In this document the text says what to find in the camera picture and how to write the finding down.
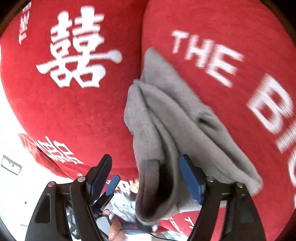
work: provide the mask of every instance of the gray cloth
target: gray cloth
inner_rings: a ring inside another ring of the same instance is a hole
[[[124,121],[133,135],[136,215],[143,224],[200,209],[180,173],[182,154],[220,182],[245,183],[252,195],[262,188],[257,170],[225,126],[153,49],[145,53],[140,80],[128,90]]]

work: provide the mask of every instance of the red pillow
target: red pillow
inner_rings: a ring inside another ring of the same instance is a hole
[[[275,240],[296,206],[296,51],[283,26],[259,0],[150,0],[142,54],[150,47],[213,108],[257,168],[264,187],[254,202],[267,240]],[[189,235],[197,215],[162,225]]]
[[[146,0],[32,1],[0,39],[1,79],[19,122],[76,179],[113,158],[113,174],[137,178],[123,121],[139,78]]]

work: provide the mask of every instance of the fabric fold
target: fabric fold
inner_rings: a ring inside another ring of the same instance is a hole
[[[143,224],[200,209],[179,170],[182,154],[220,182],[245,183],[251,195],[262,188],[256,168],[226,127],[153,49],[145,53],[140,80],[129,88],[124,121],[133,135],[136,215]]]

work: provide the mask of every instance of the silver bolt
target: silver bolt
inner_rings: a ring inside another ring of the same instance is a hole
[[[243,188],[243,187],[244,187],[244,184],[238,182],[238,183],[237,183],[237,186],[238,186],[239,188]]]
[[[85,177],[84,176],[78,177],[78,182],[82,183],[84,181],[85,181]]]
[[[215,181],[215,178],[213,178],[211,176],[207,176],[207,181],[212,183]]]
[[[55,185],[55,182],[54,182],[54,181],[51,181],[51,182],[49,182],[49,183],[47,184],[47,186],[48,186],[49,188],[52,188],[54,185]]]

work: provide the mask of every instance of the finger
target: finger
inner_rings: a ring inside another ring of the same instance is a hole
[[[109,240],[113,240],[115,238],[115,236],[119,233],[120,228],[121,228],[120,222],[118,221],[112,222],[112,225],[109,230],[109,235],[108,235]]]
[[[126,233],[123,230],[120,230],[113,241],[123,241],[126,237]]]
[[[110,210],[109,209],[105,209],[104,211],[103,211],[103,215],[110,215]]]

